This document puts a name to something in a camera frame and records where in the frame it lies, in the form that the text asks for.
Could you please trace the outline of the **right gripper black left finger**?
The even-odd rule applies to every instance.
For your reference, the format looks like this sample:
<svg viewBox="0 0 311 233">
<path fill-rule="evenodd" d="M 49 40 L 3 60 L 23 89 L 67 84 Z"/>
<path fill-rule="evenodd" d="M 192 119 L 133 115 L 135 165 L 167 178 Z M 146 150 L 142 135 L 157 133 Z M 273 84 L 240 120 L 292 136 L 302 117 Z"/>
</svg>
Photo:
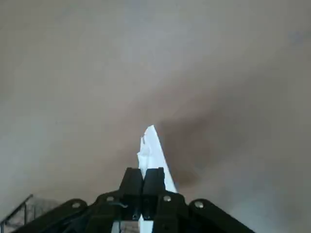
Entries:
<svg viewBox="0 0 311 233">
<path fill-rule="evenodd" d="M 121 222 L 138 221 L 143 177 L 127 168 L 118 190 L 99 195 L 93 204 L 71 199 L 16 230 L 18 233 L 111 233 Z"/>
</svg>

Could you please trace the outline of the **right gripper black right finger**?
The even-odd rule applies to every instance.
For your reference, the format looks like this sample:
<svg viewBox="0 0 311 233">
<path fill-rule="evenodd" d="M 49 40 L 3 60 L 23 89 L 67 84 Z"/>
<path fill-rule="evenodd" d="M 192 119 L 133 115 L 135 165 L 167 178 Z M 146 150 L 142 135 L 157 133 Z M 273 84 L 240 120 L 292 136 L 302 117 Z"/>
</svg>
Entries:
<svg viewBox="0 0 311 233">
<path fill-rule="evenodd" d="M 153 233 L 252 233 L 253 230 L 207 199 L 189 204 L 183 195 L 166 190 L 164 169 L 146 171 L 143 219 L 152 221 Z"/>
</svg>

